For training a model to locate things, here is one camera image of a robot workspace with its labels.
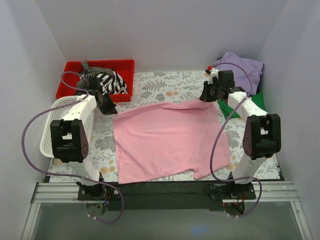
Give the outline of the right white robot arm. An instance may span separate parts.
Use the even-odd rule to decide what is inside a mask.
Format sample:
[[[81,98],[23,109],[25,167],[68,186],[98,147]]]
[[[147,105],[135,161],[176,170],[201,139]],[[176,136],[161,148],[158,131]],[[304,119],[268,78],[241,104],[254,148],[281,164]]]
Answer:
[[[281,150],[281,119],[258,107],[242,87],[236,87],[231,70],[209,68],[209,79],[203,83],[200,100],[214,102],[224,100],[245,122],[242,147],[244,154],[228,179],[219,185],[210,185],[214,200],[244,199],[256,197],[252,181],[258,168],[266,159]]]

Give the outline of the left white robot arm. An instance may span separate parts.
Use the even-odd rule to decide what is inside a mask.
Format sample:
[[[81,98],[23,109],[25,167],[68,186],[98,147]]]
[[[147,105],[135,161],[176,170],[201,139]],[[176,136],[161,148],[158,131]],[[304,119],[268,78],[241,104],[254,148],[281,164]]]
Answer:
[[[77,176],[82,178],[76,184],[95,200],[106,197],[106,187],[102,174],[93,166],[89,153],[89,140],[85,132],[85,122],[95,108],[103,115],[117,114],[116,105],[109,94],[103,90],[102,81],[98,77],[88,79],[89,96],[85,100],[79,96],[79,101],[59,120],[50,123],[52,153],[56,159],[71,166]]]

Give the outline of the pink t shirt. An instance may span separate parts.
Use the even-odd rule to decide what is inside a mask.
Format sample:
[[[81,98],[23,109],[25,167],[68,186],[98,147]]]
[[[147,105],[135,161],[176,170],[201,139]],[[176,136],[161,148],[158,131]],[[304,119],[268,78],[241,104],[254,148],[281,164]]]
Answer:
[[[218,110],[200,100],[160,102],[119,113],[113,133],[120,184],[192,170],[195,179],[229,165],[228,137]]]

